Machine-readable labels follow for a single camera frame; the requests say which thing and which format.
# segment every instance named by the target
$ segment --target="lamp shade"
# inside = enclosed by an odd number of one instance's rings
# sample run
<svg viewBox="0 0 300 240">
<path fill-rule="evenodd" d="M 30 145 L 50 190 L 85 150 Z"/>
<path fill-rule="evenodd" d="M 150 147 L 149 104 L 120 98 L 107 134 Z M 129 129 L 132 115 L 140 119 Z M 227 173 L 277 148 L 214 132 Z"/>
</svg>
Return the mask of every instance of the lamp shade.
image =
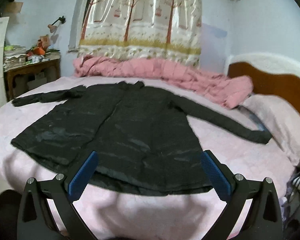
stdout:
<svg viewBox="0 0 300 240">
<path fill-rule="evenodd" d="M 52 25 L 52 24 L 49 24 L 49 25 L 48 25 L 48 28 L 50 29 L 50 32 L 51 32 L 51 33 L 54 33 L 54 32 L 56 31 L 56 29 L 57 29 L 57 26 Z"/>
</svg>

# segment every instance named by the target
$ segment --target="white headboard trim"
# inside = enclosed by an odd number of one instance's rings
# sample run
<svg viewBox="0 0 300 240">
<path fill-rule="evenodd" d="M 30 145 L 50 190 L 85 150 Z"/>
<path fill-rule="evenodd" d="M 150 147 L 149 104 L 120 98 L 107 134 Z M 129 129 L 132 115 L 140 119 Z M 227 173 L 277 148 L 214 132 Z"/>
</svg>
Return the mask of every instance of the white headboard trim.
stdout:
<svg viewBox="0 0 300 240">
<path fill-rule="evenodd" d="M 300 62 L 273 53 L 247 53 L 230 56 L 227 63 L 248 62 L 255 68 L 271 74 L 293 74 L 300 78 Z"/>
</svg>

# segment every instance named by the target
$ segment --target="metal screw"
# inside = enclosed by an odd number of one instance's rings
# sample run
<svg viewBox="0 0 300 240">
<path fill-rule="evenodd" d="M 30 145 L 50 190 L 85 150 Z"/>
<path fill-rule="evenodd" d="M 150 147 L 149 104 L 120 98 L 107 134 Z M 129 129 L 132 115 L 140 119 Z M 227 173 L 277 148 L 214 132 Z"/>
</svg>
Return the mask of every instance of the metal screw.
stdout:
<svg viewBox="0 0 300 240">
<path fill-rule="evenodd" d="M 272 181 L 273 181 L 273 180 L 272 180 L 271 178 L 266 177 L 266 182 L 268 182 L 268 183 L 270 184 L 270 183 L 272 183 Z"/>
<path fill-rule="evenodd" d="M 240 180 L 243 180 L 243 176 L 241 174 L 236 174 L 235 175 L 235 178 L 240 181 Z"/>
<path fill-rule="evenodd" d="M 29 184 L 33 183 L 33 182 L 34 182 L 34 178 L 29 178 L 29 179 L 27 180 L 27 182 L 28 182 Z"/>
<path fill-rule="evenodd" d="M 56 175 L 57 180 L 62 180 L 65 176 L 62 173 Z"/>
</svg>

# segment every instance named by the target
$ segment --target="pillow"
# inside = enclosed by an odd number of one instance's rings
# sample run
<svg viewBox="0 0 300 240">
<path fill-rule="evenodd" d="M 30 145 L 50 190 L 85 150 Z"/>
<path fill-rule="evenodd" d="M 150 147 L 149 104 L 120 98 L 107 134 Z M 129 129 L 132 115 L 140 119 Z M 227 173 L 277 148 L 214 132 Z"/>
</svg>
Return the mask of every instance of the pillow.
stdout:
<svg viewBox="0 0 300 240">
<path fill-rule="evenodd" d="M 252 95 L 243 104 L 268 128 L 293 165 L 300 161 L 300 114 L 278 96 Z"/>
</svg>

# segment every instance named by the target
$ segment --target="curtain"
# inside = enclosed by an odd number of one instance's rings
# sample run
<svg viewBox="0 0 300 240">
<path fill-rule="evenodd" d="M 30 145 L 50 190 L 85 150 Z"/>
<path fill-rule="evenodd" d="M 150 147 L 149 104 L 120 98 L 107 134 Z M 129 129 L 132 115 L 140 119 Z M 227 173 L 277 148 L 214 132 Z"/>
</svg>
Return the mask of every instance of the curtain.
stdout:
<svg viewBox="0 0 300 240">
<path fill-rule="evenodd" d="M 198 67 L 201 19 L 201 0 L 90 0 L 79 53 Z"/>
</svg>

